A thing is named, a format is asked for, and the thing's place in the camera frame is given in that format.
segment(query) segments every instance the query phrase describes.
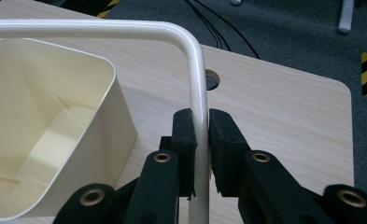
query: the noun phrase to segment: grommet hole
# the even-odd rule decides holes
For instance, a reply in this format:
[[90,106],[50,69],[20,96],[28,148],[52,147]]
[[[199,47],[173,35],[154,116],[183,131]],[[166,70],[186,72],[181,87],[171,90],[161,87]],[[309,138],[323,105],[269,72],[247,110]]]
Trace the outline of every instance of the grommet hole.
[[171,160],[171,156],[166,153],[160,153],[154,156],[154,160],[157,162],[166,162]]
[[206,77],[206,89],[208,91],[214,90],[220,84],[220,76],[210,69],[205,69],[205,77]]
[[101,202],[105,198],[102,189],[89,189],[80,197],[80,203],[84,206],[92,206]]
[[270,157],[267,156],[264,153],[256,152],[252,155],[253,160],[259,161],[259,162],[268,162],[270,160]]
[[340,189],[337,192],[337,195],[341,201],[351,206],[365,207],[367,205],[366,200],[363,197],[361,197],[357,192],[347,189]]

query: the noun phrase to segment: plastic container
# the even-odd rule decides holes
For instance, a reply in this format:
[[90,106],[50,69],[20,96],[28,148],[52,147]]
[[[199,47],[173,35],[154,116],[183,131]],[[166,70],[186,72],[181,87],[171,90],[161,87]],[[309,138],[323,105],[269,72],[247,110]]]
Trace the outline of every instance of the plastic container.
[[82,186],[115,186],[135,138],[111,62],[0,40],[0,220],[53,216]]

